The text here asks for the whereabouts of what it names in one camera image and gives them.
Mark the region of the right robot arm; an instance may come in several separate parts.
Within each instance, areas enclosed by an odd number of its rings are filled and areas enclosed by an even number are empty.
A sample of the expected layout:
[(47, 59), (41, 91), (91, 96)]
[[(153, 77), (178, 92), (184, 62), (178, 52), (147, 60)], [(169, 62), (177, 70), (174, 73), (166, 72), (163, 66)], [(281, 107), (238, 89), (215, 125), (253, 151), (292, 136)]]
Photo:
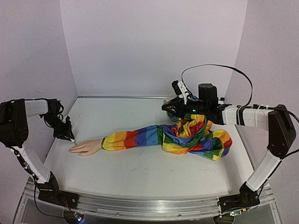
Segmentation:
[(217, 88), (212, 84), (200, 84), (196, 98), (183, 81), (172, 82), (176, 97), (162, 106), (162, 110), (175, 117), (186, 119), (203, 115), (205, 121), (219, 126), (248, 127), (261, 133), (255, 147), (264, 149), (259, 164), (242, 184), (238, 194), (223, 196), (218, 200), (222, 211), (246, 209), (260, 203), (259, 197), (267, 181), (284, 159), (292, 155), (290, 148), (296, 139), (292, 119), (296, 116), (284, 105), (232, 105), (220, 103)]

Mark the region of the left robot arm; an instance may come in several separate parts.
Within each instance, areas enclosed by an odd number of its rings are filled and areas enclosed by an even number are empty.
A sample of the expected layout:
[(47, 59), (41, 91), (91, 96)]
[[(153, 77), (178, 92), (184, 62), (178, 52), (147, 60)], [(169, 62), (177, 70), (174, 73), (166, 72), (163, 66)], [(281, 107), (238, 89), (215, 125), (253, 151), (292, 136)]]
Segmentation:
[(0, 104), (0, 142), (9, 148), (17, 160), (38, 184), (50, 182), (51, 172), (44, 166), (28, 144), (28, 118), (38, 116), (49, 128), (53, 137), (73, 142), (70, 117), (63, 117), (63, 105), (57, 99), (14, 99)]

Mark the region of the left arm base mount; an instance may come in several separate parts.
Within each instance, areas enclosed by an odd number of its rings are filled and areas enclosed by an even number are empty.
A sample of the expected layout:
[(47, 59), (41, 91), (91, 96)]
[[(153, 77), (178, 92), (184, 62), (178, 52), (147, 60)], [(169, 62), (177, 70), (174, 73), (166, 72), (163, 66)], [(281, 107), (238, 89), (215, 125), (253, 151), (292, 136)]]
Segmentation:
[(50, 172), (50, 178), (46, 182), (40, 182), (34, 178), (35, 186), (38, 188), (38, 199), (54, 205), (64, 206), (70, 209), (76, 209), (79, 200), (79, 194), (64, 191), (59, 188), (56, 177)]

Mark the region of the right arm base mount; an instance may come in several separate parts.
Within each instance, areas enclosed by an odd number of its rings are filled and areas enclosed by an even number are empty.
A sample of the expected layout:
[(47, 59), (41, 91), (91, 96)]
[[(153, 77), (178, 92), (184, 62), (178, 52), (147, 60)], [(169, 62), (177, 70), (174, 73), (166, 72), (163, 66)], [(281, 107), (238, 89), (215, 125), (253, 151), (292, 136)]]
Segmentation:
[(257, 190), (253, 191), (245, 182), (235, 195), (222, 196), (219, 198), (217, 205), (220, 207), (221, 214), (232, 211), (249, 209), (260, 204), (260, 194)]

